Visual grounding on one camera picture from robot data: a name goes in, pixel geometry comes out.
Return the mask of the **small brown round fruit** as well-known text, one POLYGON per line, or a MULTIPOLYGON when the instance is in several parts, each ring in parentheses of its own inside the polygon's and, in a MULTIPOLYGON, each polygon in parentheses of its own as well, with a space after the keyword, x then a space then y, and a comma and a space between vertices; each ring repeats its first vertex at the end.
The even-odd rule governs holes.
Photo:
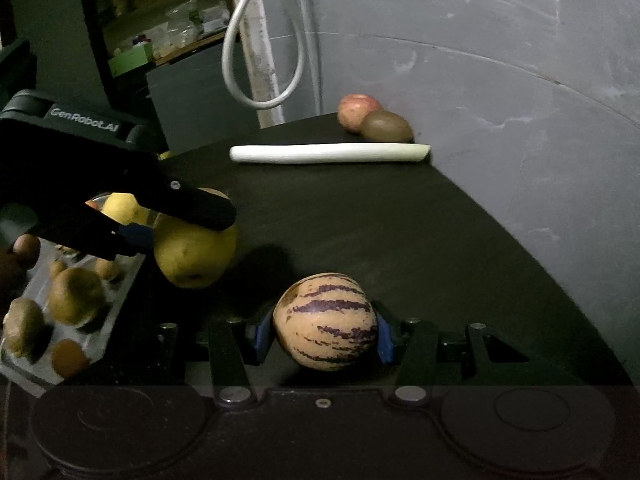
POLYGON ((94 272, 98 274, 101 280, 112 282, 118 279, 122 273, 120 265, 115 260, 105 260, 97 258, 93 266, 94 272))
POLYGON ((63 260, 53 260, 49 263, 49 275, 50 278, 56 278, 58 274, 61 274, 67 269, 67 264, 63 260))

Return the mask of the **large striped pepino melon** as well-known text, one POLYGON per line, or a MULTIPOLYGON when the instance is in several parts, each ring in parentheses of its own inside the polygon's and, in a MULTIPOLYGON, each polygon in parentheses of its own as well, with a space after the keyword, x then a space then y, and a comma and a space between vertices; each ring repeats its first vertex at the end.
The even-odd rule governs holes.
POLYGON ((77 249, 73 249, 64 245, 56 245, 55 249, 62 255, 75 255, 78 253, 77 249))

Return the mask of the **yellow green pear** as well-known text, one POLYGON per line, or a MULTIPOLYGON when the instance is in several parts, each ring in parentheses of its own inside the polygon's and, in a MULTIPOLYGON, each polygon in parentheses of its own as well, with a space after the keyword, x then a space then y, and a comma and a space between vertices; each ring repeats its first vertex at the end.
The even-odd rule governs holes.
POLYGON ((153 228, 153 255, 164 277, 180 288, 215 283, 231 263, 238 246, 239 228, 222 232, 158 214, 153 228))

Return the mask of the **small striped pepino melon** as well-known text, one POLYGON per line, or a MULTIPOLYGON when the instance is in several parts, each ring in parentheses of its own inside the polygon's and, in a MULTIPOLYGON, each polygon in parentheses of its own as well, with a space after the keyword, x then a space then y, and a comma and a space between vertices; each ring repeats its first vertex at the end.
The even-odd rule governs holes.
POLYGON ((356 280, 337 272, 306 276, 272 311, 280 344, 299 365, 341 370, 367 359, 378 342, 378 318, 356 280))

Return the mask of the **brown oval kiwi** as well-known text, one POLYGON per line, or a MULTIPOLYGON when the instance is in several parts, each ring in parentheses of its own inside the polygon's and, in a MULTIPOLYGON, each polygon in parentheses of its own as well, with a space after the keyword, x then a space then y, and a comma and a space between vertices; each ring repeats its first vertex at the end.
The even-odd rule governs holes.
POLYGON ((104 288, 96 272, 68 268, 51 282, 47 307, 55 322, 83 326, 96 316, 104 302, 104 288))

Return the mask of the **small orange tangerine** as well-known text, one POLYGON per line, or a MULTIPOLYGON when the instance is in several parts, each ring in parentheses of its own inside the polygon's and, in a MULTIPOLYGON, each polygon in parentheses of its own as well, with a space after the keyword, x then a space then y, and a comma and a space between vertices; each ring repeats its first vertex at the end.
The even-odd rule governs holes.
POLYGON ((51 350, 51 366, 60 377, 70 377, 88 365, 89 359, 76 341, 62 339, 51 350))

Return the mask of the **kiwi with sticker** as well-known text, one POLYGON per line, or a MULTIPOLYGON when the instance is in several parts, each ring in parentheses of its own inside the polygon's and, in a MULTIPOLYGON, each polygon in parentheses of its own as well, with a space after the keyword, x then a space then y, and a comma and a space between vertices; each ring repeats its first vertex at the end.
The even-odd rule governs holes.
POLYGON ((46 326, 42 310, 29 298, 14 299, 3 319, 3 341, 6 350, 17 358, 31 358, 46 326))

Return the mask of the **large yellow round fruit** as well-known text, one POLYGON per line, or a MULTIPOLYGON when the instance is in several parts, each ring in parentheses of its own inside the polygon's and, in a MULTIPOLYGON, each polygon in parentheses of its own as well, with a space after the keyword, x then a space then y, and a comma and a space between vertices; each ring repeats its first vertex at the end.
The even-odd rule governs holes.
POLYGON ((152 210, 142 207, 130 193, 112 193, 105 200, 102 214, 123 226, 135 223, 140 226, 152 226, 155 214, 152 210))

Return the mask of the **silver metal tray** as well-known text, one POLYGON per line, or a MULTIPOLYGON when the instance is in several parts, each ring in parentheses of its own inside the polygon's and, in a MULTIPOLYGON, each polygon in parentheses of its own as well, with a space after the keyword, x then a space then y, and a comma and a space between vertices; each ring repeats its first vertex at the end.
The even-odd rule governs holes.
POLYGON ((36 396, 104 356, 144 255, 111 260, 40 240, 38 260, 6 307, 1 374, 36 396))

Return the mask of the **dark grey cabinet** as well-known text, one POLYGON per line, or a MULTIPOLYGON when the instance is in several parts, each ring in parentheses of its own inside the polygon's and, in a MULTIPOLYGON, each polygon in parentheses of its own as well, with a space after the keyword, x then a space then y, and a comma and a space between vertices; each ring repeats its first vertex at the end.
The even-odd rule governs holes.
POLYGON ((222 45, 214 44, 146 74, 151 100, 172 154, 259 129, 254 110, 224 84, 222 45))

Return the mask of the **black table mat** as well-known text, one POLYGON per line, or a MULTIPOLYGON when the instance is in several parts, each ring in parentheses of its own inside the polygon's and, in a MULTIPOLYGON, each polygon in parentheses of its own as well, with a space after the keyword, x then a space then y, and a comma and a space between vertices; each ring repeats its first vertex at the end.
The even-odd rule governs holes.
POLYGON ((277 166, 232 162, 230 140, 168 160, 228 194, 240 242, 213 286, 181 289, 154 263, 137 281, 153 321, 205 332, 247 318, 324 271, 354 278, 395 320, 428 330, 412 365, 448 385, 629 384, 573 300, 484 209, 426 162, 277 166))

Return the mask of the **green box on shelf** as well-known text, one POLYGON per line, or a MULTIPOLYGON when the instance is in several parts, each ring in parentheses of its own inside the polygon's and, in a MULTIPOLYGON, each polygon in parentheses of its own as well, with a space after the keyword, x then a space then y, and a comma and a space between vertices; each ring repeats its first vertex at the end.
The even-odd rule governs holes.
POLYGON ((135 44, 131 49, 114 55, 109 61, 113 77, 122 76, 153 61, 153 48, 149 42, 135 44))

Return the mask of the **white leek stalk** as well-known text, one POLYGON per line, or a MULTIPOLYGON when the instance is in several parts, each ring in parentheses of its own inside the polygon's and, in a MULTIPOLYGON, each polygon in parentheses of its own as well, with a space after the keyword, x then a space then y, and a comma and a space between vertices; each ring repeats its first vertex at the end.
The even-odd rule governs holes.
POLYGON ((234 162, 249 164, 338 164, 339 162, 420 162, 431 147, 409 143, 322 143, 291 145, 235 145, 234 162))

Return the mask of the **red apple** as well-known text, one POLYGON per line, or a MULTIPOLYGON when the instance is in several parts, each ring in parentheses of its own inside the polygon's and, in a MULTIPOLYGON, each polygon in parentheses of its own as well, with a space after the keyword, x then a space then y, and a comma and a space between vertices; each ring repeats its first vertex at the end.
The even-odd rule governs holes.
POLYGON ((382 108, 382 104, 372 96, 348 94, 338 103, 337 120, 345 130, 358 133, 367 114, 382 108))

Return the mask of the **dark brown kiwi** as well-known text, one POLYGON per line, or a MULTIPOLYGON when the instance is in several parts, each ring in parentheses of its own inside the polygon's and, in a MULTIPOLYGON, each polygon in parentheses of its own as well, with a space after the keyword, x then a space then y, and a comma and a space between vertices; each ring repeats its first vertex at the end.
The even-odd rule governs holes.
POLYGON ((413 130, 405 118, 388 110, 367 114, 360 126, 361 135, 373 142, 404 143, 413 141, 413 130))

